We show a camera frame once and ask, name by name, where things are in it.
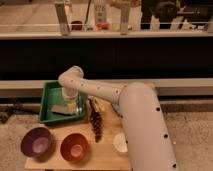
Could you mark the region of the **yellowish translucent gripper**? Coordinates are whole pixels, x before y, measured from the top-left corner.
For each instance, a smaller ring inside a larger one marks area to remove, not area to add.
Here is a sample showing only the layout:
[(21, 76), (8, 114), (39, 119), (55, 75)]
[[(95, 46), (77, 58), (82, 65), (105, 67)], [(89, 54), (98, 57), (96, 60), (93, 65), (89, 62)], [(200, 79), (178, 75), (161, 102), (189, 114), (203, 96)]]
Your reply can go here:
[(66, 88), (62, 88), (62, 97), (66, 102), (68, 111), (70, 113), (76, 113), (78, 93), (75, 90), (68, 90)]

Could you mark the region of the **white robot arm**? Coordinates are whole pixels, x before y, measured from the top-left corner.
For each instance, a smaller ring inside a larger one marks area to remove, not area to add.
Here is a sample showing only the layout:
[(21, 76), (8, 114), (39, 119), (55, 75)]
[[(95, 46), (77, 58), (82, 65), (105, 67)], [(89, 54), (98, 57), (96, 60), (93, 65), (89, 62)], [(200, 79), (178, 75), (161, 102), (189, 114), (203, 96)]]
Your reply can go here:
[(179, 171), (157, 94), (142, 82), (108, 83), (83, 78), (72, 66), (59, 77), (70, 97), (78, 91), (119, 105), (131, 171)]

